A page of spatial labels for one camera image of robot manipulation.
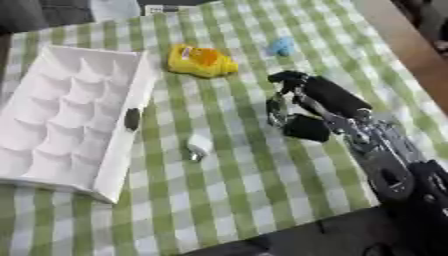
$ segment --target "white plug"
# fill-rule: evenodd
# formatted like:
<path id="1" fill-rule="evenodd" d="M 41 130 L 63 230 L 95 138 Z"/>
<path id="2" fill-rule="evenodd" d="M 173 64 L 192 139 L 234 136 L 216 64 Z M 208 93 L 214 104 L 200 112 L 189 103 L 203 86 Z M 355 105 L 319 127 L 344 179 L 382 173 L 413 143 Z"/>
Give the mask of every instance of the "white plug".
<path id="1" fill-rule="evenodd" d="M 200 134 L 193 133 L 188 139 L 188 150 L 190 151 L 190 160 L 199 162 L 213 150 L 213 142 Z"/>

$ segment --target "egg carton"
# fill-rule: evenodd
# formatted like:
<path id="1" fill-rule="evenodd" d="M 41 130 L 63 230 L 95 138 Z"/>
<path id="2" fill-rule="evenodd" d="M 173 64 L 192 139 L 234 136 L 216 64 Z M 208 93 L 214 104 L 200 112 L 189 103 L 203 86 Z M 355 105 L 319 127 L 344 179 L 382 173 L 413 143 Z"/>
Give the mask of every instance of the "egg carton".
<path id="1" fill-rule="evenodd" d="M 148 52 L 43 48 L 0 114 L 0 182 L 117 203 L 156 75 Z"/>

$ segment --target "wooden table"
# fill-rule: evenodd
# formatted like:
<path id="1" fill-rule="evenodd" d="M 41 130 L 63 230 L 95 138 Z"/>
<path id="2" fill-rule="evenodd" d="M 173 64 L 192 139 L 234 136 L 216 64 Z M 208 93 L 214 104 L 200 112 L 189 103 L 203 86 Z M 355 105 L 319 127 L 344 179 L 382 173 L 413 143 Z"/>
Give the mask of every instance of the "wooden table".
<path id="1" fill-rule="evenodd" d="M 403 64 L 414 74 L 423 88 L 448 114 L 447 63 L 442 60 L 390 0 L 353 1 Z M 0 37 L 0 74 L 2 74 L 5 66 L 9 41 L 9 36 Z"/>

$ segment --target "metal robotic hand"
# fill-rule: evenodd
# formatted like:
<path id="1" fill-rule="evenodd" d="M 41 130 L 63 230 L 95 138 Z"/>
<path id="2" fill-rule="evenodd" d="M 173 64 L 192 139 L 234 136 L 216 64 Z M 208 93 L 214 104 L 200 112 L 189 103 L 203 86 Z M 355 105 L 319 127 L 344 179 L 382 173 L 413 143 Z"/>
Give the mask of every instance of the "metal robotic hand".
<path id="1" fill-rule="evenodd" d="M 341 135 L 351 155 L 367 174 L 370 185 L 383 198 L 405 200 L 414 191 L 413 174 L 437 170 L 428 178 L 434 190 L 448 195 L 442 167 L 426 161 L 414 144 L 389 121 L 374 117 L 372 106 L 321 76 L 283 71 L 268 76 L 281 89 L 266 101 L 268 123 L 284 135 L 326 142 L 331 133 Z M 315 117 L 287 114 L 284 95 Z"/>

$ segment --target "cable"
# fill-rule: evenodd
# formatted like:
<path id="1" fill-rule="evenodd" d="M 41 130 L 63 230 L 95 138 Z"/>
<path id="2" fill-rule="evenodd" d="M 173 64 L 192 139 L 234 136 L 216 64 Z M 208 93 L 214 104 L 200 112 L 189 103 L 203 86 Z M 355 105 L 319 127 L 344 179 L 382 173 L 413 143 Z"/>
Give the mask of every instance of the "cable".
<path id="1" fill-rule="evenodd" d="M 390 245 L 387 245 L 385 243 L 375 243 L 373 245 L 370 245 L 364 249 L 362 252 L 362 256 L 369 256 L 369 253 L 372 252 L 375 248 L 378 248 L 379 254 L 375 254 L 378 256 L 396 256 L 394 252 L 392 251 L 392 247 Z"/>

